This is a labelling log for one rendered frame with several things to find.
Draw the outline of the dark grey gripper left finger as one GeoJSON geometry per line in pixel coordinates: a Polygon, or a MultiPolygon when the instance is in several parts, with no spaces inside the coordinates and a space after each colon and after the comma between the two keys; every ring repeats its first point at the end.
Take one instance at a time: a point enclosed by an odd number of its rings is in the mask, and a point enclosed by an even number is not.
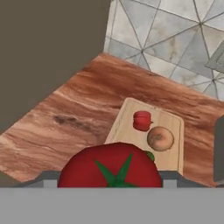
{"type": "Polygon", "coordinates": [[[18,184],[17,187],[57,188],[60,171],[42,171],[35,179],[18,184]]]}

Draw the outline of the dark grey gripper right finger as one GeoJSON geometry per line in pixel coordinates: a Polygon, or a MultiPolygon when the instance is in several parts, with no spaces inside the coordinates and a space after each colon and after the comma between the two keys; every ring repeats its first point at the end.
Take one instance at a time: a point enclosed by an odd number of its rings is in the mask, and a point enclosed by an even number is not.
{"type": "Polygon", "coordinates": [[[202,184],[184,178],[177,171],[159,171],[163,188],[194,188],[203,187],[202,184]]]}

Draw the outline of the red tomato with green stem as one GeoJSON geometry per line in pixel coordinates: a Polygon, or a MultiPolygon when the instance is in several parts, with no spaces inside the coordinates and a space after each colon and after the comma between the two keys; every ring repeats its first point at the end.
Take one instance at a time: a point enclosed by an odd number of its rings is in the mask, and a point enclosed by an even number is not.
{"type": "Polygon", "coordinates": [[[154,161],[130,143],[110,143],[77,153],[62,169],[58,187],[161,187],[154,161]]]}

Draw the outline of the green avocado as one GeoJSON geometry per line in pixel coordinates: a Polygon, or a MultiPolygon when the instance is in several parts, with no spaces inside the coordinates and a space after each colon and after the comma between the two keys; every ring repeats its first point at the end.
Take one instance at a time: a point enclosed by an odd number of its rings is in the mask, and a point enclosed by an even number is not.
{"type": "Polygon", "coordinates": [[[154,157],[154,155],[153,155],[152,152],[150,152],[150,151],[146,151],[145,153],[147,154],[147,156],[150,158],[150,160],[151,160],[152,162],[155,161],[155,157],[154,157]]]}

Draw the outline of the tan round onion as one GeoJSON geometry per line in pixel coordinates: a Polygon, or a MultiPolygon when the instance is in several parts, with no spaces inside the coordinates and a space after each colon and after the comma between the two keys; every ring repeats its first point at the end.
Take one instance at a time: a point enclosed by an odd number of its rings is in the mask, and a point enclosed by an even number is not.
{"type": "Polygon", "coordinates": [[[165,127],[154,127],[147,135],[147,143],[154,151],[168,151],[174,144],[174,135],[165,127]]]}

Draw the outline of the light wooden cutting board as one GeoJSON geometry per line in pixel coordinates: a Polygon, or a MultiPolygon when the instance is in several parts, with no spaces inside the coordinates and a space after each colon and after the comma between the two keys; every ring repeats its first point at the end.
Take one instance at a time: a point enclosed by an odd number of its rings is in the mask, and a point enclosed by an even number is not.
{"type": "Polygon", "coordinates": [[[116,142],[134,144],[143,151],[150,151],[155,156],[155,164],[159,171],[184,170],[184,121],[177,115],[156,108],[134,98],[126,98],[108,133],[105,143],[116,142]],[[154,151],[147,144],[147,133],[133,128],[133,115],[137,111],[148,111],[151,114],[151,127],[165,127],[174,136],[174,144],[170,150],[154,151]]]}

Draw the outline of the grey appliance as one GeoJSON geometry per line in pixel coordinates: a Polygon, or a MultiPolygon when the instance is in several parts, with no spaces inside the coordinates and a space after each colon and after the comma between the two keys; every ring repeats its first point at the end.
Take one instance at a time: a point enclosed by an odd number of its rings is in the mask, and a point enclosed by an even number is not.
{"type": "Polygon", "coordinates": [[[214,125],[213,181],[224,186],[224,115],[214,125]]]}

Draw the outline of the grey metal hood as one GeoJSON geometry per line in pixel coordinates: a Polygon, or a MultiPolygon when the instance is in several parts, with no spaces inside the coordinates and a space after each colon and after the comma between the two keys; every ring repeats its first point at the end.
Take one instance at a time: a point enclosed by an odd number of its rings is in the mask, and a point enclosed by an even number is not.
{"type": "Polygon", "coordinates": [[[211,59],[206,63],[206,67],[224,73],[224,40],[215,50],[211,59]]]}

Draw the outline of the taupe tall cabinet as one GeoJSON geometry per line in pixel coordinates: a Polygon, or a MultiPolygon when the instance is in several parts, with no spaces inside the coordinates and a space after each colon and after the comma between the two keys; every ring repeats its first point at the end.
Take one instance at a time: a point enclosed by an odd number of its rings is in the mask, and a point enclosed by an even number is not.
{"type": "Polygon", "coordinates": [[[0,0],[0,134],[103,49],[110,0],[0,0]]]}

